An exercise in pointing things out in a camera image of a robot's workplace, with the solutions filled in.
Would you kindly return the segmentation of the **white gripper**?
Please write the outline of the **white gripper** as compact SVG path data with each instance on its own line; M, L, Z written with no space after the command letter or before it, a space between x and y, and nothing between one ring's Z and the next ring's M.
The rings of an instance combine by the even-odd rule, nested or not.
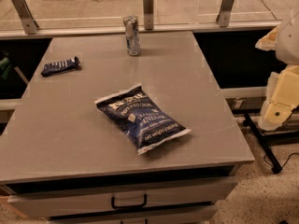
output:
M276 49L278 26L255 44L256 49L269 51ZM282 126L299 106L299 66L288 65L280 74L272 72L267 81L258 126L265 131L274 131Z

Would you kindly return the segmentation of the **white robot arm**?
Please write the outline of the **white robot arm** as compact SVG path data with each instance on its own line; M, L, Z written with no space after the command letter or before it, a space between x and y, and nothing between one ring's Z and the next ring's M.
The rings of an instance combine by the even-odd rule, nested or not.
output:
M274 131L299 106L299 6L294 7L280 25L260 38L255 48L273 50L276 58L287 64L280 73L270 74L258 119L261 129Z

